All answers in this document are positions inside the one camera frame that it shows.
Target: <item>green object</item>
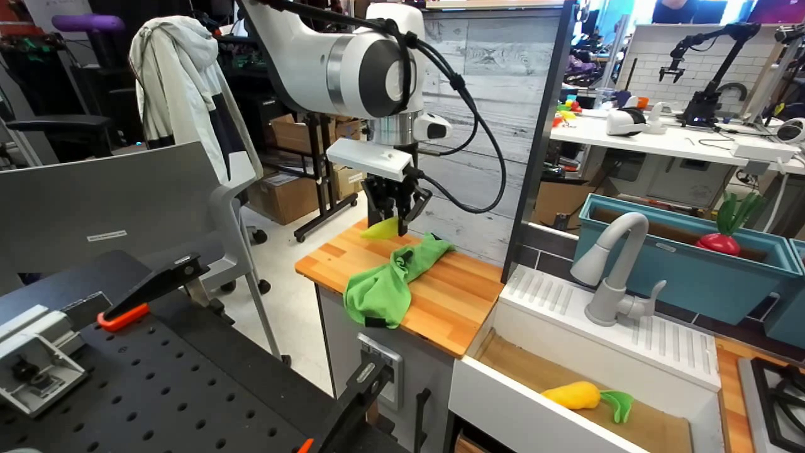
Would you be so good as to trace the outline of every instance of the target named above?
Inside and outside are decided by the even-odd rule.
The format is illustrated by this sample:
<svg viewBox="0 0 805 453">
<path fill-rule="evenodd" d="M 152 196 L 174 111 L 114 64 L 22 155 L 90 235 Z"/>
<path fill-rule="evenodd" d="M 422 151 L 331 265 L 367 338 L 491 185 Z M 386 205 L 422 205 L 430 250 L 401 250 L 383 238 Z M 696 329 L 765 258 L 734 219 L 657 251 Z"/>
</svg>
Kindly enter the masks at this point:
<svg viewBox="0 0 805 453">
<path fill-rule="evenodd" d="M 726 194 L 720 212 L 714 214 L 714 224 L 723 235 L 734 235 L 750 214 L 759 207 L 759 194 Z"/>
<path fill-rule="evenodd" d="M 354 275 L 345 293 L 348 318 L 358 326 L 383 321 L 386 327 L 398 329 L 411 308 L 408 284 L 450 250 L 442 240 L 422 238 L 421 244 L 393 251 L 387 265 Z"/>
<path fill-rule="evenodd" d="M 398 238 L 398 224 L 401 224 L 401 219 L 389 217 L 386 223 L 378 223 L 378 224 L 367 228 L 367 231 L 363 231 L 363 238 L 365 240 L 387 243 L 387 240 Z"/>
<path fill-rule="evenodd" d="M 631 395 L 630 394 L 602 394 L 602 404 L 611 408 L 611 424 L 626 426 L 631 415 Z"/>
</svg>

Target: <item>red clamp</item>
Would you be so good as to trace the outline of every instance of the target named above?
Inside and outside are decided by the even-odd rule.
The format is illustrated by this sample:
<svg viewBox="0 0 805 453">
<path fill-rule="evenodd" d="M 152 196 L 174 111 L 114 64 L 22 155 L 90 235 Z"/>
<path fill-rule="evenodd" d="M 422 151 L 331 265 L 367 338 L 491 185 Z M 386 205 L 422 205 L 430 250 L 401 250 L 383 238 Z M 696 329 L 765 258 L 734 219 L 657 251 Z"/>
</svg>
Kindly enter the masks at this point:
<svg viewBox="0 0 805 453">
<path fill-rule="evenodd" d="M 152 313 L 152 308 L 147 302 L 141 302 L 141 304 L 134 304 L 128 313 L 120 313 L 120 316 L 116 316 L 111 321 L 105 321 L 105 316 L 97 313 L 95 322 L 105 333 L 120 333 L 120 329 L 130 327 L 134 322 L 149 318 L 149 313 Z"/>
</svg>

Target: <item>wooden cutting board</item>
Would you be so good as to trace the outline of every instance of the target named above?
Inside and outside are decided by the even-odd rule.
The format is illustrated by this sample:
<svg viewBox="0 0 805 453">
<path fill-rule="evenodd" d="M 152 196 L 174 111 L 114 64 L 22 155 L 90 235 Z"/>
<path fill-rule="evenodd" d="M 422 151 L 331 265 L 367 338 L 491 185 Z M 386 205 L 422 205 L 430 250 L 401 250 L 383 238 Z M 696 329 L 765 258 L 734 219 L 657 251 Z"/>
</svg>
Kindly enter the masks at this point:
<svg viewBox="0 0 805 453">
<path fill-rule="evenodd" d="M 350 228 L 300 260 L 296 273 L 341 294 L 352 275 L 387 265 L 396 250 L 418 244 L 418 238 L 372 243 L 363 231 L 365 223 Z M 450 251 L 411 284 L 412 302 L 401 327 L 430 340 L 452 357 L 463 357 L 496 308 L 501 289 L 501 268 Z"/>
</svg>

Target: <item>computer screen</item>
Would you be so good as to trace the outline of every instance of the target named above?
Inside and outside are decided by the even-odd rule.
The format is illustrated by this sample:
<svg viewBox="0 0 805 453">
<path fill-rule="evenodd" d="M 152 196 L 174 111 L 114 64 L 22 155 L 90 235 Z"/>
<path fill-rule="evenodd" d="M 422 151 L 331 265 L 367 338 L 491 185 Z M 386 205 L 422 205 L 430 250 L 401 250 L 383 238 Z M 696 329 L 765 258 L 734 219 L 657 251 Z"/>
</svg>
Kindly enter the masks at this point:
<svg viewBox="0 0 805 453">
<path fill-rule="evenodd" d="M 0 269 L 50 275 L 123 250 L 149 268 L 218 255 L 201 143 L 0 173 Z"/>
</svg>

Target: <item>black breadboard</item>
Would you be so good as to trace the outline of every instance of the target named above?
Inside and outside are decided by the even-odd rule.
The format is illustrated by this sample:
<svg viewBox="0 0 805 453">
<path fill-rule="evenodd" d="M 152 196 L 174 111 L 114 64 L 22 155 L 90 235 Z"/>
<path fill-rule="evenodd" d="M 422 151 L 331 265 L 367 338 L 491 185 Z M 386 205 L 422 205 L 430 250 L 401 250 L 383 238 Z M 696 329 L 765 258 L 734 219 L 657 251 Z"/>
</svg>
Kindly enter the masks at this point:
<svg viewBox="0 0 805 453">
<path fill-rule="evenodd" d="M 0 452 L 291 453 L 301 436 L 223 370 L 149 318 L 125 333 L 84 329 L 87 377 L 40 418 L 0 406 Z"/>
</svg>

